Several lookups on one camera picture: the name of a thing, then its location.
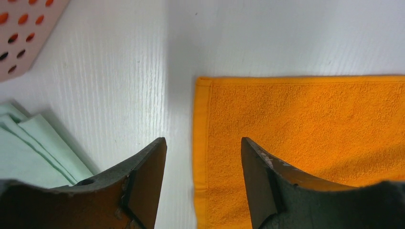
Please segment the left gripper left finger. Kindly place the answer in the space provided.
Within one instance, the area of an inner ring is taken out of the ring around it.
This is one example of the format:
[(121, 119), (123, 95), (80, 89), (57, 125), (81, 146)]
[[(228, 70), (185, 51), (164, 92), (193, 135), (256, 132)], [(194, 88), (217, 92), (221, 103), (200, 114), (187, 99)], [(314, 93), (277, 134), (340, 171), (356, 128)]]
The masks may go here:
[(167, 153), (159, 137), (132, 157), (74, 186), (0, 182), (3, 229), (152, 229)]

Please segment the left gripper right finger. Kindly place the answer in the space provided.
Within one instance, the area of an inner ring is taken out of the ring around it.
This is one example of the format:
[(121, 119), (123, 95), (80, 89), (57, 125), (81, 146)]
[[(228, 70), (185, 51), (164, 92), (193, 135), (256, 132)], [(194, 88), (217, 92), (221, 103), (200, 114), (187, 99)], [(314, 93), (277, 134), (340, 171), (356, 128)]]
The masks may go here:
[(405, 184), (350, 187), (310, 175), (248, 137), (241, 161), (255, 229), (402, 229)]

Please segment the bright orange towel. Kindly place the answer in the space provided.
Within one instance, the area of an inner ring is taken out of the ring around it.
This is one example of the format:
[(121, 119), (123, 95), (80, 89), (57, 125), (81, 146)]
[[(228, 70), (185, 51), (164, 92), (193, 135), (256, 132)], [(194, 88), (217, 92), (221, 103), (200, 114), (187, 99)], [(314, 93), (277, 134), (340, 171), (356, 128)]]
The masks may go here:
[(405, 78), (200, 77), (192, 164), (200, 229), (249, 229), (241, 139), (354, 187), (405, 178)]

